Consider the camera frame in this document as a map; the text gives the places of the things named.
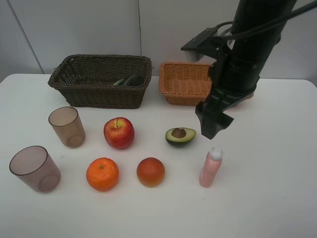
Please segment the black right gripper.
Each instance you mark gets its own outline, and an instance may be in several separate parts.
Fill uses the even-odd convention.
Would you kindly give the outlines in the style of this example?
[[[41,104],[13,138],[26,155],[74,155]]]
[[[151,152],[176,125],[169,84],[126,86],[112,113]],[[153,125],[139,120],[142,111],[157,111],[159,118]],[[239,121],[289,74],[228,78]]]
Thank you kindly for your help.
[[[207,106],[199,102],[195,114],[200,121],[201,134],[213,139],[221,130],[227,129],[234,118],[223,111],[251,97],[259,76],[254,63],[233,57],[229,51],[219,51],[209,68],[211,90]]]

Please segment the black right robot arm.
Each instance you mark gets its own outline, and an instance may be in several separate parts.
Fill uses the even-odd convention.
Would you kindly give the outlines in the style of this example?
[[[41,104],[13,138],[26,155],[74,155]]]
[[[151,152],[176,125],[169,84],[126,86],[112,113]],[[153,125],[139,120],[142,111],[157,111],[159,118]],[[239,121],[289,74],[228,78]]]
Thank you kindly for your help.
[[[216,36],[223,24],[201,32],[182,50],[193,50],[215,59],[209,67],[211,90],[195,113],[201,133],[208,139],[230,126],[233,118],[225,110],[247,99],[255,91],[260,73],[281,32],[293,17],[294,0],[241,0],[230,22],[229,35]]]

